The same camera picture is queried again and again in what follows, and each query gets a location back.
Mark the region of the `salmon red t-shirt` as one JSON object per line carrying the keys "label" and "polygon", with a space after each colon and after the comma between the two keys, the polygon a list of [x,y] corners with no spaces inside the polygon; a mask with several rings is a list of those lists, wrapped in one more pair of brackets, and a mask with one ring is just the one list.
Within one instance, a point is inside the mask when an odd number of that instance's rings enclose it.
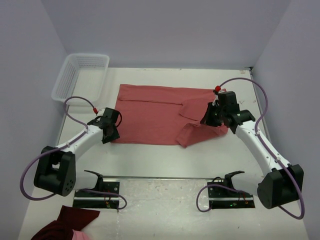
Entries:
{"label": "salmon red t-shirt", "polygon": [[222,137],[228,128],[201,124],[210,89],[121,84],[115,104],[122,115],[117,144],[188,146]]}

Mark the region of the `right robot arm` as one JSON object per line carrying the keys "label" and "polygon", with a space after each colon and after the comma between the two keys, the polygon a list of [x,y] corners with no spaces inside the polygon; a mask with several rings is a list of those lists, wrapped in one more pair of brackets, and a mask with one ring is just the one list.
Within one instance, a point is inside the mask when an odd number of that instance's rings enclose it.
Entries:
{"label": "right robot arm", "polygon": [[220,91],[215,95],[217,99],[208,103],[201,124],[229,128],[245,144],[263,173],[262,180],[242,170],[226,174],[224,193],[230,197],[239,192],[255,195],[267,209],[294,201],[300,201],[303,205],[302,167],[291,164],[272,146],[251,112],[240,109],[233,91]]}

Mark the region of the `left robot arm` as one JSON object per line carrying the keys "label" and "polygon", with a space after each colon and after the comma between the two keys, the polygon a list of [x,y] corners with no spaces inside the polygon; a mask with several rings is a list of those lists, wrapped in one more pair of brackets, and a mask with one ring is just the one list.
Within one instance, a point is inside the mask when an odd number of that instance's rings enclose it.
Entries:
{"label": "left robot arm", "polygon": [[105,108],[102,115],[85,124],[84,129],[70,140],[56,147],[43,148],[38,160],[33,184],[55,195],[67,196],[76,186],[76,161],[90,148],[120,138],[118,127],[122,114]]}

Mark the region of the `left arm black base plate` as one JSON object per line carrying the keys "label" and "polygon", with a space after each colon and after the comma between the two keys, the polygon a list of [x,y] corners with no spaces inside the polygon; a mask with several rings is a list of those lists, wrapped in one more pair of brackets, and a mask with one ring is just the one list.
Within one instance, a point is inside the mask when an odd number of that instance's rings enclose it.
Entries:
{"label": "left arm black base plate", "polygon": [[[95,191],[119,194],[120,182],[116,179],[104,179],[101,187]],[[120,207],[118,196],[106,196],[85,191],[76,191],[73,197],[72,207],[81,209],[116,209]]]}

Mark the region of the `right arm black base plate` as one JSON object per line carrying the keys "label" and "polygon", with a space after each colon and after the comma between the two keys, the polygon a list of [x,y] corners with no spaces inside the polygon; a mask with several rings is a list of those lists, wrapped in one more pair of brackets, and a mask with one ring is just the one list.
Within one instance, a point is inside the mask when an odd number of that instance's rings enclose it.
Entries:
{"label": "right arm black base plate", "polygon": [[221,187],[208,188],[209,207],[215,209],[253,209],[253,195],[247,192],[233,192]]}

